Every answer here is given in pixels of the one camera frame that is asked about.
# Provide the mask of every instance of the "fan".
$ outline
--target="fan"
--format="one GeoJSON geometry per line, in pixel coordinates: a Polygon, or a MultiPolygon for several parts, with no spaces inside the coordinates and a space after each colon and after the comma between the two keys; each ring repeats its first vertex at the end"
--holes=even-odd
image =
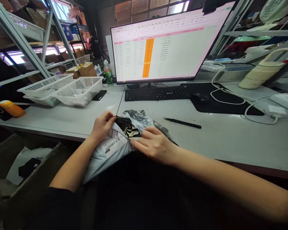
{"type": "Polygon", "coordinates": [[[247,31],[265,31],[273,28],[277,23],[288,14],[288,0],[268,0],[263,6],[259,18],[265,23],[263,26],[254,27],[247,31]]]}

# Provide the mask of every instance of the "mouse pad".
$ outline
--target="mouse pad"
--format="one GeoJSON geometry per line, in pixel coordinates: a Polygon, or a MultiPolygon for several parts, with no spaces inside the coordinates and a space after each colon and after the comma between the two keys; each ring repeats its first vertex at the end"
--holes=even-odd
{"type": "MultiPolygon", "coordinates": [[[[219,85],[220,87],[226,89],[221,84],[215,83],[215,85],[219,85]]],[[[225,104],[218,102],[214,100],[210,93],[212,91],[216,90],[216,88],[211,83],[197,83],[197,84],[188,84],[187,85],[187,91],[190,94],[199,93],[203,94],[207,97],[209,97],[209,102],[207,104],[199,103],[197,99],[191,98],[191,102],[193,103],[194,107],[199,112],[207,112],[207,113],[228,113],[228,114],[244,114],[247,107],[250,105],[249,103],[245,102],[242,105],[231,105],[231,104],[225,104]]],[[[224,102],[230,102],[230,103],[241,103],[243,102],[243,99],[241,99],[238,96],[225,93],[221,90],[218,90],[213,93],[213,96],[224,102]]],[[[256,109],[254,106],[252,106],[248,111],[248,115],[258,115],[263,116],[264,113],[260,110],[256,109]]]]}

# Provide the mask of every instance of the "pen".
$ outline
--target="pen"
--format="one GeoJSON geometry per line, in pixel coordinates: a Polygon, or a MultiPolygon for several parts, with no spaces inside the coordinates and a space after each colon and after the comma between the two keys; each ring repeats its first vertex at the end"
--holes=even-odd
{"type": "Polygon", "coordinates": [[[199,129],[202,128],[202,126],[200,126],[200,125],[196,125],[196,124],[192,124],[192,123],[188,123],[188,122],[184,122],[184,121],[180,121],[180,120],[176,120],[176,119],[172,119],[172,118],[165,118],[164,117],[164,119],[168,120],[168,121],[171,121],[171,122],[178,123],[178,124],[191,126],[191,127],[194,127],[194,128],[199,128],[199,129]]]}

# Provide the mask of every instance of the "computer monitor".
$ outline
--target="computer monitor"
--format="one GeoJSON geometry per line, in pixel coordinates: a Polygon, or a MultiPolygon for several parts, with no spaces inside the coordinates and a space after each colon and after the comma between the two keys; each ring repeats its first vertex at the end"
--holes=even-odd
{"type": "Polygon", "coordinates": [[[112,27],[117,84],[193,80],[233,5],[112,27]]]}

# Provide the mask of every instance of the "plastic mailer bag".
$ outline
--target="plastic mailer bag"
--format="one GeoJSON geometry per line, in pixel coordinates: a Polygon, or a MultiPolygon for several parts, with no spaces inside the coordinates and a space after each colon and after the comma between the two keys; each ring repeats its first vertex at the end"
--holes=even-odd
{"type": "Polygon", "coordinates": [[[126,137],[126,130],[128,130],[126,127],[129,125],[132,125],[132,129],[138,130],[140,134],[142,134],[147,126],[155,126],[174,143],[168,130],[147,117],[143,110],[140,112],[126,110],[123,112],[122,118],[118,117],[115,121],[110,130],[109,137],[99,143],[95,148],[84,175],[84,184],[116,163],[119,159],[135,150],[131,145],[129,138],[126,137]]]}

